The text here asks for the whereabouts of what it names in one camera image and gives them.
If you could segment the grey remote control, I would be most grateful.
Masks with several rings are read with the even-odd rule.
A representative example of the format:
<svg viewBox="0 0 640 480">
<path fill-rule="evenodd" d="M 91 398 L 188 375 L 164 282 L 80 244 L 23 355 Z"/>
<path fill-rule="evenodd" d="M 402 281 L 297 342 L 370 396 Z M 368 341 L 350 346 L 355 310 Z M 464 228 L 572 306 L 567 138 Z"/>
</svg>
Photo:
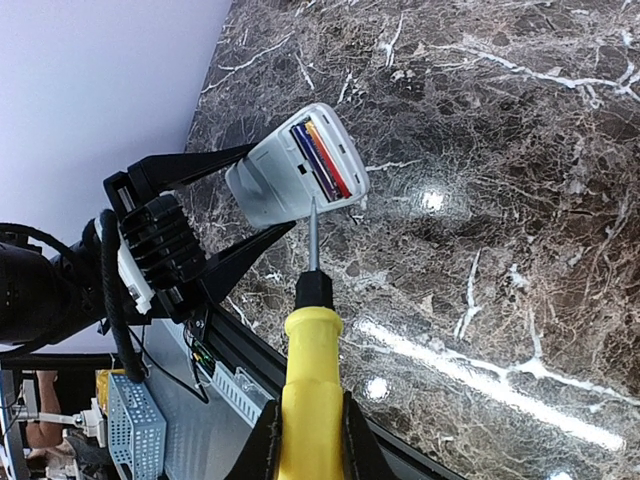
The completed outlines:
<svg viewBox="0 0 640 480">
<path fill-rule="evenodd" d="M 291 134 L 295 125 L 311 120 L 351 192 L 329 202 L 304 152 Z M 310 215 L 351 206 L 369 192 L 365 165 L 336 112 L 325 103 L 312 103 L 287 119 L 232 165 L 225 180 L 249 224 L 266 229 Z"/>
</svg>

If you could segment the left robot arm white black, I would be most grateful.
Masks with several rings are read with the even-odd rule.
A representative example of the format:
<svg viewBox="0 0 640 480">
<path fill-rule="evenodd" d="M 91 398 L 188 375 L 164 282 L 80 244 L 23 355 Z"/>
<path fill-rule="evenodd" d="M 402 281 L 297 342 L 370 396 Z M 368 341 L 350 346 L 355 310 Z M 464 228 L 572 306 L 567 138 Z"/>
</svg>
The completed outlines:
<svg viewBox="0 0 640 480">
<path fill-rule="evenodd" d="M 134 163 L 105 180 L 111 207 L 72 246 L 33 227 L 2 224 L 1 341 L 9 349 L 1 357 L 22 357 L 105 321 L 119 356 L 129 359 L 129 326 L 206 318 L 293 225 L 267 227 L 207 255 L 173 192 L 236 165 L 250 150 Z"/>
</svg>

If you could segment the yellow handle screwdriver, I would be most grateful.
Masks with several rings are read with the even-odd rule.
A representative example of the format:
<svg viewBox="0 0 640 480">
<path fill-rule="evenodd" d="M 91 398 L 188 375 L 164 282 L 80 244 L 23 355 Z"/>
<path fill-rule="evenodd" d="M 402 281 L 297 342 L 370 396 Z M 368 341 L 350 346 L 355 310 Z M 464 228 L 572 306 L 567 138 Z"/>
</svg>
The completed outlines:
<svg viewBox="0 0 640 480">
<path fill-rule="evenodd" d="M 282 390 L 279 479 L 342 479 L 343 389 L 339 337 L 343 322 L 334 310 L 333 285 L 320 268 L 318 212 L 309 216 L 309 267 L 296 283 Z"/>
</svg>

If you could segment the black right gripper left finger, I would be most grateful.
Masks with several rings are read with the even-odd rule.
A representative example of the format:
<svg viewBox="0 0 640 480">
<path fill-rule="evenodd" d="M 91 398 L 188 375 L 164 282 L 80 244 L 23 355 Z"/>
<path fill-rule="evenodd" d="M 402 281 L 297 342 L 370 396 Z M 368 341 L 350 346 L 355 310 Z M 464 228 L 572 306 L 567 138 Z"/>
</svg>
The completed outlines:
<svg viewBox="0 0 640 480">
<path fill-rule="evenodd" d="M 268 401 L 232 467 L 232 480 L 276 478 L 281 450 L 282 424 L 280 402 Z"/>
</svg>

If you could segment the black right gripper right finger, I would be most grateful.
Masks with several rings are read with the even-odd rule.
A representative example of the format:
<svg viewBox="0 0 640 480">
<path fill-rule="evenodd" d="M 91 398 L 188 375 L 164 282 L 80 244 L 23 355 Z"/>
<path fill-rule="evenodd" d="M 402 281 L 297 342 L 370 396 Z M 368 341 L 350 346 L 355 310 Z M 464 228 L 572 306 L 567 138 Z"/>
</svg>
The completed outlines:
<svg viewBox="0 0 640 480">
<path fill-rule="evenodd" d="M 346 479 L 397 480 L 357 401 L 343 394 L 342 452 Z"/>
</svg>

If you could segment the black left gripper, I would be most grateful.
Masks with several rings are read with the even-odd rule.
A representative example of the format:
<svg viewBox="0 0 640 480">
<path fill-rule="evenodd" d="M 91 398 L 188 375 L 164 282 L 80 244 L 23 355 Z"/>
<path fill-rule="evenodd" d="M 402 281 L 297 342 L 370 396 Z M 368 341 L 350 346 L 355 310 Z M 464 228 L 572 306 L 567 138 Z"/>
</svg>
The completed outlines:
<svg viewBox="0 0 640 480">
<path fill-rule="evenodd" d="M 229 167 L 256 143 L 210 151 L 148 156 L 104 181 L 117 218 L 124 311 L 138 320 L 189 320 L 204 300 L 222 302 L 259 257 L 295 225 L 268 227 L 208 261 L 173 191 Z"/>
</svg>

